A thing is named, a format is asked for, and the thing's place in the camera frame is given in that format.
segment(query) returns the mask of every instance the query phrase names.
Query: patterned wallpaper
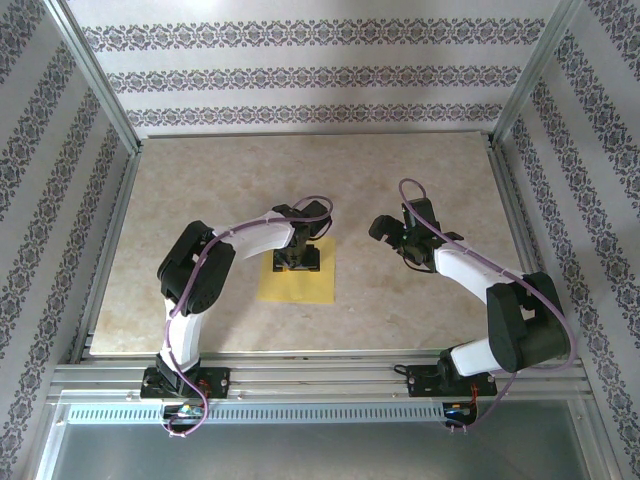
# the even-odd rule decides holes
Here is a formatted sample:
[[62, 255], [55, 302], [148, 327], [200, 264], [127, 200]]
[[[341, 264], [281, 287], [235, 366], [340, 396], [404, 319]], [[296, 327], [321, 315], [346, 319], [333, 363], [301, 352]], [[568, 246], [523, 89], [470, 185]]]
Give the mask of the patterned wallpaper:
[[624, 478], [640, 478], [640, 15], [584, 1], [503, 145]]
[[69, 1], [139, 135], [491, 130], [557, 0], [208, 3]]
[[21, 478], [127, 151], [38, 0], [0, 1], [0, 479]]

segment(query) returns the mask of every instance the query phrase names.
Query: yellow paper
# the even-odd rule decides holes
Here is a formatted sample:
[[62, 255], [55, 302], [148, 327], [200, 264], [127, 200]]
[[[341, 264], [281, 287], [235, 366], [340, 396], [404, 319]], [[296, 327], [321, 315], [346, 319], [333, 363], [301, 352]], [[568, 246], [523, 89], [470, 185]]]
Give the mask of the yellow paper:
[[336, 241], [324, 237], [312, 242], [320, 250], [320, 271], [273, 271], [273, 252], [262, 257], [258, 300], [330, 305], [335, 301]]

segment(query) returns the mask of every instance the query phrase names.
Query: marble tabletop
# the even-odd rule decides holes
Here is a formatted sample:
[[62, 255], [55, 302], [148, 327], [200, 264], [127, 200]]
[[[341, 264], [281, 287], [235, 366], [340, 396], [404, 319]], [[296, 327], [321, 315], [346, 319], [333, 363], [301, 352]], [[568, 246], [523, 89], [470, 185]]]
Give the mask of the marble tabletop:
[[258, 301], [261, 258], [236, 262], [207, 312], [201, 351], [444, 348], [486, 336], [478, 299], [447, 278], [409, 270], [369, 237], [376, 216], [402, 218], [404, 177], [425, 186], [445, 231], [520, 267], [479, 133], [146, 141], [91, 353], [158, 351], [165, 313], [156, 270], [189, 222], [238, 223], [310, 194], [335, 203], [335, 303]]

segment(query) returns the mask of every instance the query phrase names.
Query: purple cable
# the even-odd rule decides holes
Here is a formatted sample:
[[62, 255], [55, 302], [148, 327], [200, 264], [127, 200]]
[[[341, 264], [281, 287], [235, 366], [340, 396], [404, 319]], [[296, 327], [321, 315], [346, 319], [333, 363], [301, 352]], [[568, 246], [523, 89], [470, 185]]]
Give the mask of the purple cable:
[[180, 433], [177, 433], [175, 430], [173, 430], [173, 421], [175, 420], [175, 417], [171, 418], [169, 420], [169, 422], [167, 423], [167, 425], [163, 425], [164, 429], [167, 430], [171, 436], [186, 438], [187, 435], [192, 434], [198, 428], [200, 428], [202, 426], [202, 424], [207, 420], [207, 417], [209, 416], [209, 400], [207, 399], [207, 396], [204, 394], [204, 392], [202, 390], [200, 390], [196, 385], [194, 385], [193, 382], [191, 382], [191, 380], [189, 380], [187, 378], [187, 376], [184, 374], [184, 372], [180, 368], [180, 365], [178, 365], [178, 361], [177, 361], [175, 355], [173, 354], [173, 351], [172, 351], [172, 348], [171, 348], [171, 339], [170, 339], [170, 335], [169, 335], [171, 321], [178, 315], [180, 310], [182, 310], [182, 307], [184, 307], [184, 304], [187, 302], [187, 298], [189, 297], [189, 293], [191, 293], [191, 289], [193, 288], [193, 285], [194, 285], [194, 283], [196, 281], [196, 278], [198, 277], [198, 273], [200, 272], [200, 269], [202, 268], [202, 265], [204, 264], [204, 262], [207, 259], [207, 255], [208, 255], [209, 251], [211, 251], [211, 249], [215, 246], [215, 244], [218, 243], [219, 241], [221, 241], [222, 239], [224, 239], [226, 237], [229, 237], [229, 236], [232, 236], [236, 232], [240, 232], [242, 230], [246, 230], [247, 228], [257, 227], [258, 225], [266, 225], [266, 224], [269, 224], [269, 223], [311, 223], [311, 222], [317, 222], [317, 221], [320, 221], [320, 220], [324, 220], [325, 218], [331, 216], [331, 212], [333, 212], [333, 202], [331, 201], [331, 199], [329, 199], [328, 197], [325, 197], [323, 195], [310, 195], [308, 197], [304, 197], [303, 199], [297, 201], [294, 204], [293, 208], [296, 208], [298, 205], [300, 205], [300, 203], [302, 203], [302, 202], [304, 202], [306, 200], [314, 200], [314, 199], [324, 200], [325, 202], [327, 202], [329, 204], [329, 209], [328, 209], [327, 213], [325, 213], [324, 215], [320, 215], [318, 217], [311, 217], [311, 218], [284, 218], [283, 217], [283, 218], [261, 218], [261, 219], [257, 219], [257, 220], [251, 220], [249, 222], [241, 223], [240, 225], [232, 227], [231, 229], [229, 229], [229, 230], [227, 230], [225, 232], [222, 232], [220, 235], [217, 235], [216, 237], [211, 239], [209, 241], [209, 243], [207, 243], [205, 245], [205, 247], [202, 249], [202, 252], [200, 253], [200, 256], [198, 257], [198, 260], [196, 261], [196, 264], [193, 267], [193, 271], [191, 272], [191, 276], [189, 277], [189, 280], [187, 281], [187, 285], [185, 286], [184, 291], [182, 292], [182, 295], [180, 296], [180, 299], [178, 300], [178, 303], [173, 308], [173, 310], [171, 310], [171, 312], [169, 313], [169, 319], [167, 320], [167, 324], [166, 324], [165, 330], [164, 330], [164, 342], [167, 345], [167, 349], [169, 351], [169, 358], [171, 359], [171, 362], [173, 363], [173, 367], [174, 367], [176, 373], [182, 379], [182, 381], [185, 382], [187, 385], [189, 385], [189, 387], [191, 387], [191, 389], [193, 391], [195, 391], [200, 396], [200, 398], [202, 399], [203, 407], [204, 407], [204, 413], [202, 414], [202, 417], [200, 417], [200, 420], [198, 421], [198, 423], [196, 423], [190, 429], [188, 429], [188, 430], [186, 430], [184, 432], [180, 432]]
[[[561, 370], [565, 370], [565, 369], [571, 367], [571, 365], [573, 365], [573, 362], [575, 361], [575, 359], [576, 359], [576, 357], [578, 355], [578, 352], [577, 352], [577, 349], [576, 349], [576, 337], [573, 334], [573, 331], [571, 330], [569, 322], [567, 322], [567, 319], [562, 314], [562, 312], [553, 303], [551, 303], [551, 301], [547, 297], [542, 295], [538, 290], [536, 290], [534, 287], [529, 285], [527, 282], [525, 282], [521, 278], [517, 277], [513, 273], [509, 272], [508, 270], [506, 270], [506, 269], [500, 267], [499, 265], [495, 264], [494, 262], [492, 262], [488, 258], [483, 257], [482, 255], [480, 255], [479, 253], [473, 251], [472, 249], [464, 247], [464, 246], [460, 245], [459, 243], [457, 243], [456, 241], [450, 239], [444, 233], [442, 233], [440, 230], [438, 230], [436, 227], [434, 227], [429, 222], [427, 222], [424, 218], [422, 218], [420, 216], [420, 214], [415, 210], [415, 208], [413, 208], [411, 206], [411, 204], [409, 203], [409, 200], [407, 200], [407, 196], [404, 194], [404, 190], [403, 190], [402, 187], [407, 182], [413, 183], [414, 185], [416, 185], [420, 189], [420, 191], [422, 192], [422, 197], [423, 198], [427, 197], [427, 191], [422, 186], [422, 184], [420, 184], [420, 182], [418, 182], [418, 181], [416, 181], [416, 180], [414, 180], [412, 178], [403, 178], [402, 180], [400, 180], [400, 183], [398, 184], [398, 190], [400, 190], [400, 196], [402, 197], [402, 203], [404, 203], [404, 205], [407, 207], [407, 210], [409, 210], [411, 212], [411, 214], [415, 218], [417, 218], [420, 223], [422, 223], [425, 227], [427, 227], [429, 230], [431, 230], [435, 235], [440, 237], [446, 243], [452, 245], [456, 250], [461, 251], [465, 255], [469, 255], [470, 257], [472, 257], [472, 258], [476, 259], [478, 262], [480, 262], [482, 265], [490, 268], [491, 270], [499, 273], [500, 275], [503, 275], [503, 276], [507, 277], [509, 280], [511, 280], [513, 282], [516, 282], [518, 285], [524, 287], [528, 292], [531, 293], [531, 295], [533, 295], [538, 300], [540, 300], [543, 303], [543, 305], [545, 307], [547, 307], [551, 311], [551, 313], [553, 313], [553, 315], [558, 319], [558, 321], [562, 324], [562, 327], [567, 332], [567, 337], [569, 338], [569, 357], [567, 358], [565, 363], [563, 363], [559, 367], [553, 367], [553, 368], [546, 368], [546, 367], [529, 367], [529, 368], [538, 368], [538, 369], [546, 370], [546, 371], [549, 371], [549, 372], [559, 372]], [[487, 411], [482, 415], [482, 417], [478, 418], [472, 425], [467, 427], [467, 430], [469, 430], [471, 427], [477, 425], [480, 420], [484, 420], [496, 408], [496, 406], [498, 405], [498, 402], [502, 399], [502, 397], [504, 397], [507, 394], [507, 391], [509, 390], [509, 387], [511, 387], [511, 384], [513, 383], [513, 381], [515, 380], [516, 375], [517, 375], [517, 372], [514, 372], [514, 374], [511, 375], [511, 377], [507, 381], [506, 385], [502, 388], [500, 393], [498, 393], [498, 395], [494, 399], [494, 401], [491, 404], [491, 406], [487, 409]]]

